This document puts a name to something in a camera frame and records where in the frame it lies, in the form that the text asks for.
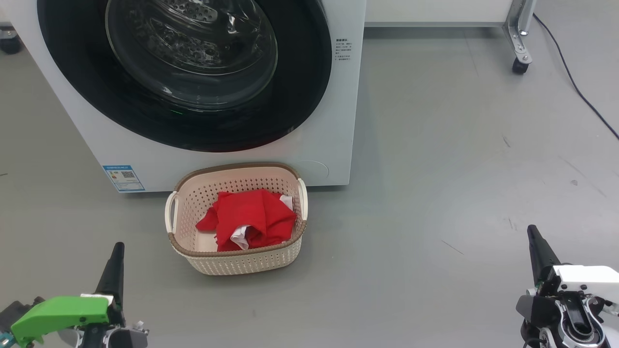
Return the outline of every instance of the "clothing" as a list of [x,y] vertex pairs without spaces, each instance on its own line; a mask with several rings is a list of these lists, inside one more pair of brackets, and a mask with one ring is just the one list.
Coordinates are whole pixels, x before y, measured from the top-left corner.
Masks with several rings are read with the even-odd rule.
[[198,231],[217,232],[217,251],[236,251],[289,240],[296,219],[292,197],[265,189],[219,192],[217,201],[196,228]]

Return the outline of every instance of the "washing machine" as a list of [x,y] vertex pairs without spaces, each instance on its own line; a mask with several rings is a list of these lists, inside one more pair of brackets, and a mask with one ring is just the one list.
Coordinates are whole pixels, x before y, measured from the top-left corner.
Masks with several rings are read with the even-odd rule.
[[0,6],[119,192],[245,162],[348,184],[365,0]]

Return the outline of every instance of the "white cabinet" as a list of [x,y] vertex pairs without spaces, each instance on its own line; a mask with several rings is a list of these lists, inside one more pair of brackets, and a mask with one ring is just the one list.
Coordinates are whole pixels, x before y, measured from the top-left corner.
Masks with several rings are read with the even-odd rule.
[[368,0],[366,26],[496,26],[512,0]]

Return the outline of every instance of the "washing machine door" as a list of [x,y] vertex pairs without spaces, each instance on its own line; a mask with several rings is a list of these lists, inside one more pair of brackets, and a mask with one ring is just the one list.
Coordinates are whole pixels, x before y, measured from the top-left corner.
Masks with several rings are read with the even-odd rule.
[[320,0],[38,0],[45,43],[105,116],[154,141],[229,152],[312,114],[331,74]]

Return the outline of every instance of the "floor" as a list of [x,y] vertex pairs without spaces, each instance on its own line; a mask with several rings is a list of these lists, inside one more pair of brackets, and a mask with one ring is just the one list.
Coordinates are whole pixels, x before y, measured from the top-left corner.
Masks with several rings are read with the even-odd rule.
[[[619,2],[537,13],[619,128]],[[28,53],[0,56],[1,303],[93,291],[123,241],[150,347],[521,347],[527,225],[563,262],[619,269],[619,141],[539,25],[526,44],[514,76],[500,30],[368,30],[350,186],[310,192],[291,266],[241,277],[177,255],[165,195],[116,194]]]

